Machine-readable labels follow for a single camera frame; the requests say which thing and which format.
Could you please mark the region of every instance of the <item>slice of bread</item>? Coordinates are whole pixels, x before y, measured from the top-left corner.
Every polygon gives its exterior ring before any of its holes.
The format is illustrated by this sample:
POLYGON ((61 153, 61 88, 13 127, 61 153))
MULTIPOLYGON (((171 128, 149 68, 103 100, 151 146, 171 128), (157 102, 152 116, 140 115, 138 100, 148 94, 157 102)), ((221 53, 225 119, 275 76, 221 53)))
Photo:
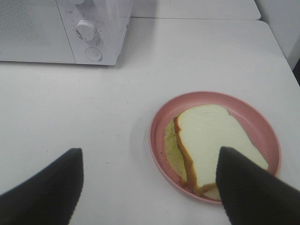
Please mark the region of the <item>slice of bread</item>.
POLYGON ((189 108, 174 118, 174 128, 188 187, 197 195, 216 187, 216 168, 222 146, 233 147, 263 169, 268 168, 239 122, 220 105, 189 108))

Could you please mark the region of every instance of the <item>pink plate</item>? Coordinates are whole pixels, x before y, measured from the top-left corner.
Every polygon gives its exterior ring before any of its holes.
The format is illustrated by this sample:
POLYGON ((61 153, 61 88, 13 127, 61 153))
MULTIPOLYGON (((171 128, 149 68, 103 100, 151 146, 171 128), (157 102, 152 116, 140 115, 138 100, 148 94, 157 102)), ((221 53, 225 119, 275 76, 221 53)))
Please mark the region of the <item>pink plate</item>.
POLYGON ((255 108, 235 97, 212 91, 190 92, 177 96, 165 103, 155 114, 151 127, 149 144, 154 161, 161 173, 178 189, 188 195, 210 203, 221 203, 205 196, 196 196, 188 188, 180 187, 180 177, 171 168, 165 155, 165 127, 178 114, 197 105, 217 104, 227 108, 246 131, 253 145, 267 160, 268 171, 277 175, 281 151, 277 136, 269 124, 255 108))

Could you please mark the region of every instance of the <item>sandwich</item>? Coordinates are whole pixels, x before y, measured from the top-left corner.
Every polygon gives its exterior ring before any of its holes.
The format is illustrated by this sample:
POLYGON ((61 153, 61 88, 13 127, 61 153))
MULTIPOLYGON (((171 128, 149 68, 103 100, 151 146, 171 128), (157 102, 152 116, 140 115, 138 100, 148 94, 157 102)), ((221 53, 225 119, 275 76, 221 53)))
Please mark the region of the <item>sandwich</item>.
POLYGON ((220 105, 189 108, 165 129, 165 153, 180 176, 180 185, 215 200, 220 200, 216 169, 222 146, 235 148, 261 168, 268 168, 239 122, 220 105))

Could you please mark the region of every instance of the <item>white microwave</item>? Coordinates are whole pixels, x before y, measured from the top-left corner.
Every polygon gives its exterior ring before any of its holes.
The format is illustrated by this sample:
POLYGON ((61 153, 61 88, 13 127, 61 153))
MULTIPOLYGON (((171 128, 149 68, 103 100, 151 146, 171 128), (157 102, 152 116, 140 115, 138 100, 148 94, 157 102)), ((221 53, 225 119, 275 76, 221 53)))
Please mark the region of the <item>white microwave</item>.
POLYGON ((0 0, 0 60, 115 65, 133 0, 0 0))

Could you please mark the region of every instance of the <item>white countertop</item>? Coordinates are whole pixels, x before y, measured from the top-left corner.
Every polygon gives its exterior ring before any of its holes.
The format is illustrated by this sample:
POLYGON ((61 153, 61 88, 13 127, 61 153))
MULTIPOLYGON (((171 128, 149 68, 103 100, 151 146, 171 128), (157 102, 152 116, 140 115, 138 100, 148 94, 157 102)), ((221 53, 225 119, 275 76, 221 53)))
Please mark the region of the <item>white countertop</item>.
POLYGON ((135 0, 132 17, 259 20, 254 0, 135 0))
POLYGON ((0 63, 0 193, 82 147, 71 225, 223 224, 157 169, 150 121, 170 98, 212 90, 259 110, 282 147, 279 177, 300 188, 300 88, 261 21, 132 19, 114 67, 0 63))

